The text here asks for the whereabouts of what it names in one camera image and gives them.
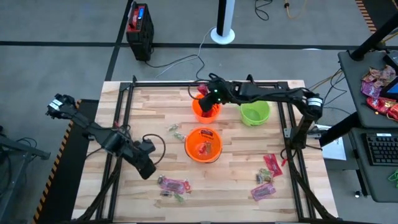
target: green bowl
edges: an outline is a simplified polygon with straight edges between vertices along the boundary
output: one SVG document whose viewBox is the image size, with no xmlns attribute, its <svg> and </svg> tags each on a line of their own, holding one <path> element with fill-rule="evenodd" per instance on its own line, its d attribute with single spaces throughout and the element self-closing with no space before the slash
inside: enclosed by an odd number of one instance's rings
<svg viewBox="0 0 398 224">
<path fill-rule="evenodd" d="M 240 106 L 242 122 L 247 126 L 264 124 L 269 117 L 269 105 L 266 101 L 244 103 Z"/>
</svg>

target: orange cup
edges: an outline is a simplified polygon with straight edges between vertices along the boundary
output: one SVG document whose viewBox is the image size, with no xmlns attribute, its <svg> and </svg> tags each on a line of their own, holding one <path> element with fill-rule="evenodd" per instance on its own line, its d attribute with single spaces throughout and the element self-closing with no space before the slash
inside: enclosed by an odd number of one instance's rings
<svg viewBox="0 0 398 224">
<path fill-rule="evenodd" d="M 204 96 L 202 94 L 197 94 L 195 97 L 196 99 L 202 99 Z M 199 122 L 202 124 L 210 124 L 213 122 L 217 116 L 221 112 L 221 106 L 219 104 L 213 105 L 213 109 L 211 109 L 211 116 L 206 118 L 202 116 L 203 110 L 201 110 L 200 105 L 199 105 L 199 100 L 193 100 L 192 101 L 192 110 L 193 113 L 195 114 L 195 117 Z"/>
<path fill-rule="evenodd" d="M 203 147 L 210 146 L 208 151 L 202 151 Z M 223 142 L 220 135 L 211 128 L 195 128 L 185 139 L 185 152 L 197 162 L 215 162 L 221 155 Z"/>
</svg>

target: white stand base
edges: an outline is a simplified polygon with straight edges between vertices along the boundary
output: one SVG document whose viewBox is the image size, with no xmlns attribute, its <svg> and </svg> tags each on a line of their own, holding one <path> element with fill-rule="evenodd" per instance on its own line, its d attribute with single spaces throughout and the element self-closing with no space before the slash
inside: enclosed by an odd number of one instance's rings
<svg viewBox="0 0 398 224">
<path fill-rule="evenodd" d="M 231 29 L 228 36 L 222 37 L 222 36 L 217 34 L 217 28 L 214 28 L 211 31 L 210 37 L 217 44 L 225 45 L 225 44 L 231 43 L 235 39 L 235 32 Z"/>
</svg>

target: gray floor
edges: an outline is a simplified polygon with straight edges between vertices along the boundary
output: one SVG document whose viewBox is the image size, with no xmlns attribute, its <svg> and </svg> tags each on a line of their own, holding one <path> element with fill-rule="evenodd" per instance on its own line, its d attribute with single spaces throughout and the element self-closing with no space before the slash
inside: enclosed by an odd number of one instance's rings
<svg viewBox="0 0 398 224">
<path fill-rule="evenodd" d="M 216 22 L 216 1 L 145 2 L 154 20 L 155 42 L 199 43 Z M 293 14 L 302 2 L 292 3 Z M 0 40 L 114 42 L 126 3 L 126 0 L 3 0 L 0 2 Z M 255 16 L 254 1 L 236 1 L 234 43 L 357 45 L 370 34 L 354 0 L 308 0 L 306 13 L 293 21 L 287 19 L 282 0 L 275 0 L 264 9 L 271 17 L 266 22 Z M 211 39 L 207 38 L 206 42 L 210 43 Z M 37 160 L 30 165 L 16 218 L 31 221 L 68 123 L 44 115 L 48 102 L 56 93 L 98 99 L 112 51 L 111 47 L 0 46 L 0 124 L 10 138 L 32 137 L 39 148 L 52 152 L 49 161 Z M 159 65 L 196 52 L 197 49 L 156 49 L 150 63 Z M 334 50 L 203 49 L 201 57 L 206 67 L 200 76 L 214 72 L 228 79 L 242 79 L 250 73 L 258 80 L 304 79 L 306 85 L 311 86 L 339 69 L 337 53 Z M 194 79 L 199 68 L 199 61 L 192 60 L 176 65 L 159 80 Z M 130 49 L 121 48 L 112 80 L 130 80 L 133 75 L 139 80 L 153 80 L 161 71 L 135 61 Z M 345 82 L 338 87 L 347 89 Z M 325 84 L 317 91 L 324 96 L 328 89 Z M 333 91 L 328 98 L 337 94 Z M 348 93 L 329 106 L 354 112 Z M 338 110 L 325 109 L 320 123 L 335 124 L 345 116 Z M 359 184 L 355 173 L 340 170 L 328 170 L 328 173 L 341 218 L 396 223 L 393 211 L 398 210 L 398 204 L 356 199 L 353 192 L 359 189 Z"/>
</svg>

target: butcher block tabletop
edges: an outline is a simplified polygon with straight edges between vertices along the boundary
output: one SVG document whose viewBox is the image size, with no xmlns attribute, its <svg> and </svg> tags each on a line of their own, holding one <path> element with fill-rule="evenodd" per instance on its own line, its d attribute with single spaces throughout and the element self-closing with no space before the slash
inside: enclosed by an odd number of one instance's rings
<svg viewBox="0 0 398 224">
<path fill-rule="evenodd" d="M 290 88 L 303 87 L 302 80 L 287 81 Z M 120 82 L 104 82 L 99 99 L 95 121 L 110 127 L 113 124 Z M 121 119 L 124 117 L 126 98 L 123 99 Z M 156 172 L 142 180 L 136 168 L 123 161 L 119 181 L 114 222 L 275 222 L 297 221 L 289 167 L 281 166 L 279 154 L 284 148 L 277 103 L 269 102 L 271 113 L 265 124 L 247 127 L 240 120 L 238 105 L 222 106 L 218 119 L 211 124 L 196 121 L 191 109 L 192 99 L 186 87 L 136 87 L 129 114 L 131 135 L 140 140 L 143 135 L 153 133 L 162 136 L 166 142 L 166 153 L 157 164 Z M 287 120 L 289 116 L 284 105 Z M 296 108 L 295 118 L 301 114 Z M 220 134 L 223 151 L 220 158 L 211 164 L 193 161 L 187 156 L 184 143 L 167 129 L 177 124 L 177 131 L 188 134 L 192 129 L 211 127 Z M 156 151 L 150 154 L 153 161 L 162 155 L 163 145 L 156 137 L 150 137 Z M 319 147 L 316 140 L 307 144 Z M 88 152 L 100 148 L 97 142 L 90 142 Z M 256 174 L 266 168 L 263 155 L 274 153 L 283 175 L 274 178 L 276 193 L 269 198 L 255 202 L 251 190 L 256 188 Z M 317 149 L 303 150 L 310 187 L 319 201 L 334 216 L 338 216 L 331 191 L 322 152 Z M 94 153 L 85 162 L 80 187 L 75 202 L 73 217 L 84 213 L 100 191 L 106 153 Z M 165 175 L 171 179 L 188 179 L 191 194 L 183 194 L 184 203 L 174 197 L 160 196 L 157 179 Z M 104 213 L 108 213 L 110 192 L 105 200 Z M 305 195 L 300 189 L 300 198 L 305 216 L 308 216 Z"/>
</svg>

